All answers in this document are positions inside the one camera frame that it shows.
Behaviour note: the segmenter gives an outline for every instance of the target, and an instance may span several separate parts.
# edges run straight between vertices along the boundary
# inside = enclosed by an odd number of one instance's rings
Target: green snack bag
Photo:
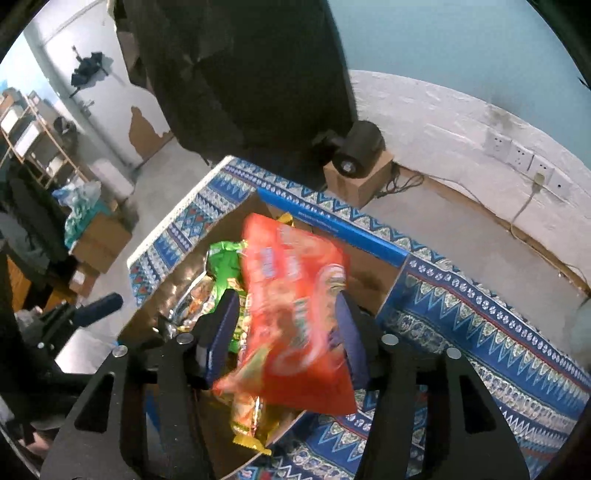
[[[209,262],[210,272],[216,277],[210,297],[213,299],[211,312],[215,310],[223,293],[227,289],[233,288],[238,292],[238,296],[240,297],[238,323],[236,324],[236,329],[234,330],[234,335],[228,348],[233,353],[238,353],[240,336],[242,334],[242,322],[244,319],[244,306],[246,303],[246,291],[242,286],[242,271],[239,255],[243,247],[243,242],[222,241],[211,244],[207,260]]]

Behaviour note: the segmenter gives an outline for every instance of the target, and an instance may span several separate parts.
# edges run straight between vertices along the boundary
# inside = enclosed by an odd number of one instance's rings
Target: power outlet
[[[509,154],[505,161],[517,171],[526,173],[531,165],[532,158],[534,158],[534,153],[532,151],[522,147],[514,141],[511,143]]]
[[[489,157],[494,157],[497,160],[506,161],[511,146],[511,139],[499,132],[489,128],[486,131],[486,138],[484,141],[484,152]]]
[[[548,181],[551,178],[553,171],[554,167],[548,162],[548,160],[540,155],[534,155],[534,159],[527,170],[527,176],[533,180],[536,173],[541,173],[544,176],[543,185],[546,186],[548,185]]]
[[[570,191],[573,187],[573,182],[560,170],[554,170],[548,182],[546,182],[546,188],[554,193],[557,197],[568,200],[570,198]]]

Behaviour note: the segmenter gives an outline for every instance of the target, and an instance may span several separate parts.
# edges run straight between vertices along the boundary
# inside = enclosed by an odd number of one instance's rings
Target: electrical cable
[[[418,187],[419,185],[422,185],[425,177],[428,177],[430,179],[435,179],[435,180],[442,180],[442,181],[448,181],[450,183],[454,183],[460,187],[462,187],[464,190],[466,190],[472,197],[474,200],[476,200],[481,206],[483,206],[486,210],[489,210],[488,207],[482,203],[480,201],[480,199],[469,189],[467,188],[464,184],[462,184],[461,182],[457,181],[457,180],[452,180],[452,179],[447,179],[445,177],[438,177],[437,175],[431,175],[425,172],[416,172],[413,176],[411,176],[406,183],[404,183],[404,185],[402,185],[401,187],[397,186],[397,182],[398,179],[400,177],[400,167],[398,164],[393,163],[392,164],[392,179],[388,182],[388,184],[386,185],[386,189],[383,192],[378,192],[376,194],[377,198],[382,198],[386,195],[389,195],[391,193],[402,193],[402,192],[406,192],[408,189],[411,189],[413,187]],[[414,184],[410,184],[411,180],[420,177],[420,181],[418,183],[414,183]],[[531,203],[531,201],[533,200],[534,196],[539,193],[542,189],[542,185],[544,179],[543,178],[536,178],[534,179],[534,182],[532,183],[532,187],[531,187],[531,194],[528,197],[528,199],[525,201],[525,203],[521,206],[521,208],[519,209],[519,211],[515,214],[515,216],[513,217],[513,219],[510,221],[509,223],[509,233],[517,240],[519,240],[522,244],[526,245],[527,247],[531,248],[535,253],[537,253],[541,258],[543,258],[544,260],[546,260],[550,265],[552,265],[555,269],[557,269],[560,273],[562,273],[562,269],[560,265],[557,265],[556,262],[554,262],[553,260],[551,260],[549,257],[547,257],[546,255],[544,255],[542,252],[536,250],[532,245],[530,245],[527,242],[524,242],[521,238],[519,238],[514,230],[513,227],[515,225],[515,221],[517,220],[517,218],[523,213],[523,211],[528,207],[528,205]],[[390,183],[393,183],[393,187],[391,189],[388,188],[388,186],[390,185]],[[579,272],[581,278],[583,279],[583,281],[585,282],[585,284],[587,286],[589,286],[589,282],[587,281],[587,277],[585,276],[585,274],[583,273],[583,271],[575,266],[575,265],[571,265],[568,263],[564,263],[563,265],[565,267],[569,267],[572,270],[576,270]]]
[[[425,181],[425,175],[422,173],[415,173],[412,175],[401,187],[398,186],[398,179],[400,178],[400,166],[397,163],[392,162],[392,177],[390,178],[389,182],[386,184],[386,188],[383,192],[378,192],[376,194],[376,198],[382,198],[386,195],[391,195],[394,193],[402,193],[406,192],[409,189],[414,187],[418,187],[423,184]]]

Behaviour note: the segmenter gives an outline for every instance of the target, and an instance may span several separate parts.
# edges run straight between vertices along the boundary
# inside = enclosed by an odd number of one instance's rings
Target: black curtain
[[[325,0],[123,0],[150,85],[179,143],[314,183],[319,132],[356,119]]]

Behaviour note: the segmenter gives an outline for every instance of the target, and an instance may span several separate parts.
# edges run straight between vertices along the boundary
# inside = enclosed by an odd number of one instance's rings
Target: floor
[[[141,168],[135,192],[125,206],[138,218],[132,239],[109,272],[98,278],[88,298],[93,301],[116,291],[124,298],[124,306],[71,339],[58,358],[63,369],[93,372],[102,363],[136,311],[126,259],[209,170],[199,155],[176,140]],[[573,352],[570,341],[582,293],[491,218],[441,197],[428,184],[374,199],[363,211],[450,258],[468,276],[515,306],[555,347],[591,364],[591,346]]]

